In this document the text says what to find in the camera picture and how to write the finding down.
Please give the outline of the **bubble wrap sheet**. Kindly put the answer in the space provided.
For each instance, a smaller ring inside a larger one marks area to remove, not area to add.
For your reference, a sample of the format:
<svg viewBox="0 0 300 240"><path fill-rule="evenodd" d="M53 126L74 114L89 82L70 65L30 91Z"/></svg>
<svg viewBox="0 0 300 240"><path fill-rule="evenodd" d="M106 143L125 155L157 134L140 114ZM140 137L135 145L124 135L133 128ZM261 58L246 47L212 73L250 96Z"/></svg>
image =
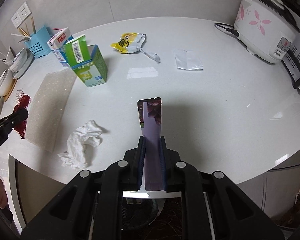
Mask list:
<svg viewBox="0 0 300 240"><path fill-rule="evenodd" d="M31 101L25 139L53 152L58 126L75 83L76 74L66 68L47 74Z"/></svg>

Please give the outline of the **white plate stack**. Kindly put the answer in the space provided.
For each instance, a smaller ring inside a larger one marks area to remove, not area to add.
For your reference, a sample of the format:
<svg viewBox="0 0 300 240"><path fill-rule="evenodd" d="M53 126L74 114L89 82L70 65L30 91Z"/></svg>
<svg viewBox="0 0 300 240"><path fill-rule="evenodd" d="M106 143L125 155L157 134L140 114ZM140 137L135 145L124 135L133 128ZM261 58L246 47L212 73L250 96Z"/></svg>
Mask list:
<svg viewBox="0 0 300 240"><path fill-rule="evenodd" d="M33 59L34 55L29 49L24 48L19 51L9 67L9 70L12 72L12 77L14 79L21 78L30 67Z"/></svg>

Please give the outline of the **blue utensil holder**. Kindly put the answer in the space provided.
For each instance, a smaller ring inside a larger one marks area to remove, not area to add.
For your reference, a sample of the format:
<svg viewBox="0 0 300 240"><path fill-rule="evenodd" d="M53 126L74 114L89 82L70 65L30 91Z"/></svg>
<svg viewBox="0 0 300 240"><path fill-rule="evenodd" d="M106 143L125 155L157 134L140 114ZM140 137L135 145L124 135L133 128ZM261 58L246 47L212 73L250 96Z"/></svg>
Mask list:
<svg viewBox="0 0 300 240"><path fill-rule="evenodd" d="M25 42L25 46L38 59L51 53L51 48L47 44L50 38L51 35L44 25L35 34L31 35L31 38Z"/></svg>

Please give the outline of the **purple snack sachet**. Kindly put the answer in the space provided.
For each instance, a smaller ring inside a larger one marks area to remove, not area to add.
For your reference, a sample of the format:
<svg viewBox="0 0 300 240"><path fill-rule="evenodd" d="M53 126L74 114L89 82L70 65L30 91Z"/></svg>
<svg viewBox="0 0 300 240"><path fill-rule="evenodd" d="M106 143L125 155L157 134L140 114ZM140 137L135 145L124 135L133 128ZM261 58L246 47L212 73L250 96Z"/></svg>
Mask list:
<svg viewBox="0 0 300 240"><path fill-rule="evenodd" d="M164 189L160 165L161 98L139 100L137 103L142 136L145 139L145 189Z"/></svg>

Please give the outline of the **small white cup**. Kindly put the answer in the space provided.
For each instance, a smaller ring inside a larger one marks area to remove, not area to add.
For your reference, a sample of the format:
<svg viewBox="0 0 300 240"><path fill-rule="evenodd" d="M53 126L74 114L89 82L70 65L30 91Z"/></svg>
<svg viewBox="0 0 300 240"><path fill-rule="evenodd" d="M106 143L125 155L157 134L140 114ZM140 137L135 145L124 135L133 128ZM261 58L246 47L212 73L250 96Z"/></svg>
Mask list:
<svg viewBox="0 0 300 240"><path fill-rule="evenodd" d="M2 52L0 52L3 58L0 58L0 62L6 64L7 66L10 66L12 64L12 61L15 57L14 52L11 47L9 47L9 50L6 55L4 55Z"/></svg>

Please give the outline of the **wooden coaster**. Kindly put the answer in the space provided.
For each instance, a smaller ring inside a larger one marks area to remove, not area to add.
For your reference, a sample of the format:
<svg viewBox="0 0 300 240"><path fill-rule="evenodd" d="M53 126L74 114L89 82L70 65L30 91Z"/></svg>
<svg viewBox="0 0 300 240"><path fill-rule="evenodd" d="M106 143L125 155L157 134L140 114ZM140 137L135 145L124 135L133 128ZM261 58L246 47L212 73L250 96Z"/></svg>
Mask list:
<svg viewBox="0 0 300 240"><path fill-rule="evenodd" d="M12 83L12 85L11 85L11 87L10 87L10 90L9 90L8 93L3 97L3 98L4 98L4 102L6 102L6 101L8 100L8 98L10 97L10 95L12 94L12 92L13 92L13 90L14 90L14 88L15 88L16 83L17 83L17 79L14 79L14 80L13 80L13 83Z"/></svg>

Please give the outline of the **white wall socket left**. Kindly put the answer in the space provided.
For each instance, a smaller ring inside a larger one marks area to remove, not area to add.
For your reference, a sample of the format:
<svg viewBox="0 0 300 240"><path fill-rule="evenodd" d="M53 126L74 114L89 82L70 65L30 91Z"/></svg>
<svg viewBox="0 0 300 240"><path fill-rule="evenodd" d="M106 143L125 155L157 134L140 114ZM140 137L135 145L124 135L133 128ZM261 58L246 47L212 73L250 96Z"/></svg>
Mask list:
<svg viewBox="0 0 300 240"><path fill-rule="evenodd" d="M11 17L11 22L15 28L21 26L21 24L32 14L29 6L24 2L20 8Z"/></svg>

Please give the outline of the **silver foil wrapper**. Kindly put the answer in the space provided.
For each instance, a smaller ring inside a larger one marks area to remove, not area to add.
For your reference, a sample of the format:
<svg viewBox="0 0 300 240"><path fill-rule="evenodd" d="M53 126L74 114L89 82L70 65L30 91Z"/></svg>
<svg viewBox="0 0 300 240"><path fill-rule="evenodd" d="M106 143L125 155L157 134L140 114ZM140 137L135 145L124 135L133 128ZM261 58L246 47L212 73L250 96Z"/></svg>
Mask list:
<svg viewBox="0 0 300 240"><path fill-rule="evenodd" d="M177 49L174 51L176 67L180 70L197 71L203 70L203 64L195 52Z"/></svg>

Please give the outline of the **blue white milk carton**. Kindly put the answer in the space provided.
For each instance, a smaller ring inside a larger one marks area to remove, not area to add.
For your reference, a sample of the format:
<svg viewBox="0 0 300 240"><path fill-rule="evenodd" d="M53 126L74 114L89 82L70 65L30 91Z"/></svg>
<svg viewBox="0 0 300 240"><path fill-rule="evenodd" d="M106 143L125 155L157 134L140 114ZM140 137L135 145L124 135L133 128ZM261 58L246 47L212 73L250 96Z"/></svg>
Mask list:
<svg viewBox="0 0 300 240"><path fill-rule="evenodd" d="M69 28L55 29L56 33L47 41L47 45L63 67L69 67L65 53L65 44L73 39Z"/></svg>

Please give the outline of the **red mesh net bag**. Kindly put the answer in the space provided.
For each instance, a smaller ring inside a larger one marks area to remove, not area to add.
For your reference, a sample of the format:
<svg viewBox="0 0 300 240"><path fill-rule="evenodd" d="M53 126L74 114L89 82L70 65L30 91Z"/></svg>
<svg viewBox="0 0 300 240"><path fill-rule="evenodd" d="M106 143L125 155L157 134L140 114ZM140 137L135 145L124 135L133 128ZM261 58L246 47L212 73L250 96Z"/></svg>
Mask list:
<svg viewBox="0 0 300 240"><path fill-rule="evenodd" d="M26 135L26 122L29 115L27 107L31 102L31 97L27 95L22 89L18 89L16 93L16 105L13 109L17 113L17 120L14 125L14 130L20 135L21 139L25 139Z"/></svg>

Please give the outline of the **white tissue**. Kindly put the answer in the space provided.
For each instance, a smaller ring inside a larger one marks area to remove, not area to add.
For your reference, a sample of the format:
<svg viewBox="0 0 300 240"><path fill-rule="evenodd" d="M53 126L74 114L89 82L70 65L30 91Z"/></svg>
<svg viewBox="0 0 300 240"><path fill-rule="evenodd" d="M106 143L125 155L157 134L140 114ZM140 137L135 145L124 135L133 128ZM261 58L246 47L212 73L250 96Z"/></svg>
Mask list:
<svg viewBox="0 0 300 240"><path fill-rule="evenodd" d="M87 121L72 132L66 141L67 150L58 154L62 166L71 167L76 171L87 168L86 146L98 147L102 133L101 127L94 120Z"/></svg>

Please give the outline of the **green carton box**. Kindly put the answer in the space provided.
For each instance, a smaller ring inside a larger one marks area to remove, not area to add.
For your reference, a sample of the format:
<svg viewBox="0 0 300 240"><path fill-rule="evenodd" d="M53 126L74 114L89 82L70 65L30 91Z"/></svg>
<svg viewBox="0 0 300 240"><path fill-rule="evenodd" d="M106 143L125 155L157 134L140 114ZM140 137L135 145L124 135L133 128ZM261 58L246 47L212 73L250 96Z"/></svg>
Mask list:
<svg viewBox="0 0 300 240"><path fill-rule="evenodd" d="M85 34L66 42L65 53L70 68L87 87L106 83L106 62L97 44L87 44Z"/></svg>

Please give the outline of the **white bowl on coaster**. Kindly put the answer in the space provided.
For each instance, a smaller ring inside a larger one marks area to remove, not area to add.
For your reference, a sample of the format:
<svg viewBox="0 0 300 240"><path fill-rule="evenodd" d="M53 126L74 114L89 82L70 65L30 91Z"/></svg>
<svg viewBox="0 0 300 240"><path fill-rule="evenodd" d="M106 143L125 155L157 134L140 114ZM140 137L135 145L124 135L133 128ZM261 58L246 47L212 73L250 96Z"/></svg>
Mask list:
<svg viewBox="0 0 300 240"><path fill-rule="evenodd" d="M0 97L6 96L13 85L13 73L10 70L5 70L0 76Z"/></svg>

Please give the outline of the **white floral rice cooker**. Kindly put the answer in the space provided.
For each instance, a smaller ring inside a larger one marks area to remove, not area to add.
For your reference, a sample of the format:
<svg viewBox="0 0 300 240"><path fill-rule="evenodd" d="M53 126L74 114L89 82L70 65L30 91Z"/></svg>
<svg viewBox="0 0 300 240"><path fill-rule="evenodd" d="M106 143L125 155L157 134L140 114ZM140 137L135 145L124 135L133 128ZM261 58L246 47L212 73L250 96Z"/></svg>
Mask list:
<svg viewBox="0 0 300 240"><path fill-rule="evenodd" d="M241 0L234 29L249 53L271 64L284 58L300 34L282 0Z"/></svg>

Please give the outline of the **yellow silver snack wrapper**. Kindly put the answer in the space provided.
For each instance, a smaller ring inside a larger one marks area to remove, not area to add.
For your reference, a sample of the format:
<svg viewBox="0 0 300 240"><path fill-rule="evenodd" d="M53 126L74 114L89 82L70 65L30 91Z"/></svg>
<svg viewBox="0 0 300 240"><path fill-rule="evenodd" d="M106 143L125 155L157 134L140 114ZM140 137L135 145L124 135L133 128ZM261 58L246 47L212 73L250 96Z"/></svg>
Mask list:
<svg viewBox="0 0 300 240"><path fill-rule="evenodd" d="M146 42L147 35L142 33L124 33L121 35L119 42L112 43L111 48L119 51L121 54L136 54L142 53L156 63L161 63L158 54L150 53L143 49L143 44Z"/></svg>

